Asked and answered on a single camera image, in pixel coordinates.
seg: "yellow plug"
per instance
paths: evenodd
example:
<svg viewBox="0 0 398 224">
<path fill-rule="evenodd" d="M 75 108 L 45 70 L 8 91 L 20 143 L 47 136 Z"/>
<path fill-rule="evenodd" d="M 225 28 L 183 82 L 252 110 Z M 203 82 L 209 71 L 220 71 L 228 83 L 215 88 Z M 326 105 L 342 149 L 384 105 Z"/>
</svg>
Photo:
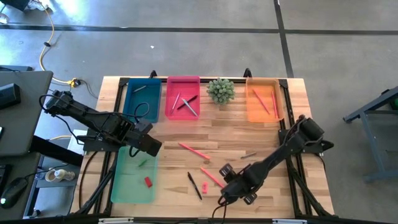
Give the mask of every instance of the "yellow plug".
<svg viewBox="0 0 398 224">
<path fill-rule="evenodd" d="M 72 78 L 72 80 L 68 81 L 68 85 L 70 85 L 72 88 L 76 88 L 80 86 L 81 82 L 77 78 Z"/>
</svg>

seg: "pink bin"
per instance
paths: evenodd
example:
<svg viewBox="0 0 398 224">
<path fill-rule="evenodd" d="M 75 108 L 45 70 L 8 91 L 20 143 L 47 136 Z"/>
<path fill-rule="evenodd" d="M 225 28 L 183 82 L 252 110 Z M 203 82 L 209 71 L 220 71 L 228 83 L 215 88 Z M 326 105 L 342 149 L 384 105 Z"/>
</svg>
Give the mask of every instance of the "pink bin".
<svg viewBox="0 0 398 224">
<path fill-rule="evenodd" d="M 172 108 L 177 98 L 178 93 L 180 97 L 177 100 L 175 108 L 172 112 Z M 177 109 L 179 106 L 184 104 L 182 99 L 189 100 L 190 98 L 198 95 L 198 97 L 189 102 L 189 105 L 196 112 L 198 116 L 195 116 L 192 111 L 184 106 L 181 109 Z M 166 108 L 165 115 L 170 120 L 195 120 L 200 115 L 200 78 L 199 77 L 168 77 L 167 78 L 167 90 L 166 90 Z"/>
</svg>

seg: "concrete floor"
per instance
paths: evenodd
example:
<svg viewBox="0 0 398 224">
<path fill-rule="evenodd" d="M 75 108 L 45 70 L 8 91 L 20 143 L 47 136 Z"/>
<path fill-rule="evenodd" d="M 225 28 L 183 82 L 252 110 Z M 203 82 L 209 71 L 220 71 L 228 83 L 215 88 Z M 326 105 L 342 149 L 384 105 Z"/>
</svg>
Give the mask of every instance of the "concrete floor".
<svg viewBox="0 0 398 224">
<path fill-rule="evenodd" d="M 278 28 L 272 0 L 52 2 L 58 25 Z M 398 29 L 395 0 L 280 0 L 280 7 L 286 29 Z M 23 14 L 7 7 L 4 13 L 11 22 L 49 24 L 40 11 Z M 0 64 L 40 70 L 42 42 L 49 35 L 0 30 Z M 256 77 L 287 76 L 279 34 L 58 31 L 55 39 L 44 59 L 47 69 L 61 79 L 83 78 L 96 94 L 104 75 L 149 75 L 153 69 L 159 75 L 240 77 L 249 67 Z M 398 179 L 362 181 L 375 170 L 368 140 L 360 122 L 345 124 L 341 118 L 397 85 L 398 36 L 287 35 L 287 45 L 294 77 L 305 79 L 313 117 L 326 131 L 325 138 L 335 143 L 325 162 L 336 214 L 396 223 Z M 72 92 L 95 106 L 84 87 Z M 67 121 L 73 129 L 83 128 Z M 36 134 L 50 138 L 68 131 L 61 121 L 43 114 Z"/>
</svg>

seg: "computer mouse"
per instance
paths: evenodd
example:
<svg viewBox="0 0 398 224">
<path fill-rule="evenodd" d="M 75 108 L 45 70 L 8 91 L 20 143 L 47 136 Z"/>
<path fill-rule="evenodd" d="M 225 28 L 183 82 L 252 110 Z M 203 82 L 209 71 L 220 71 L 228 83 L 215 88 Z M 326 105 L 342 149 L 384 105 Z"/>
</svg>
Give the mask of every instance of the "computer mouse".
<svg viewBox="0 0 398 224">
<path fill-rule="evenodd" d="M 0 198 L 2 208 L 13 207 L 27 187 L 27 180 L 23 177 L 15 178 L 9 183 Z"/>
</svg>

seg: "gray pen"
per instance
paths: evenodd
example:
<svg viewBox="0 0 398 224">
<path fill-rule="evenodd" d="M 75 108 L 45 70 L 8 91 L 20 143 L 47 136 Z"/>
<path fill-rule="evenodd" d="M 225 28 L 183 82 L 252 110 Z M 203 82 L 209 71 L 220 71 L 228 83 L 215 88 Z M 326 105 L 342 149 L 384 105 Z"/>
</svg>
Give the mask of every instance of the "gray pen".
<svg viewBox="0 0 398 224">
<path fill-rule="evenodd" d="M 140 88 L 134 90 L 133 93 L 138 92 L 138 91 L 142 90 L 142 89 L 145 88 L 145 87 L 146 87 L 146 86 L 142 86 L 142 87 L 140 87 Z"/>
<path fill-rule="evenodd" d="M 184 101 L 185 105 L 192 111 L 192 113 L 193 113 L 195 116 L 198 116 L 198 115 L 196 114 L 196 112 L 192 109 L 192 107 L 189 105 L 189 103 L 188 103 L 186 100 L 184 100 L 183 98 L 181 98 L 181 100 Z"/>
<path fill-rule="evenodd" d="M 180 94 L 181 94 L 181 92 L 179 92 L 179 93 L 178 93 L 178 95 L 177 95 L 177 97 L 176 97 L 176 99 L 175 99 L 175 102 L 174 102 L 174 105 L 173 105 L 172 111 L 170 112 L 170 114 L 172 114 L 172 113 L 173 113 L 173 111 L 174 111 L 174 108 L 175 108 L 175 105 L 177 104 L 178 98 L 180 97 Z"/>
<path fill-rule="evenodd" d="M 248 158 L 248 157 L 251 157 L 251 156 L 255 156 L 256 154 L 257 154 L 257 152 L 252 152 L 252 153 L 250 153 L 250 154 L 247 154 L 247 155 L 245 155 L 245 156 L 242 156 L 241 159 L 245 159 L 245 158 Z"/>
</svg>

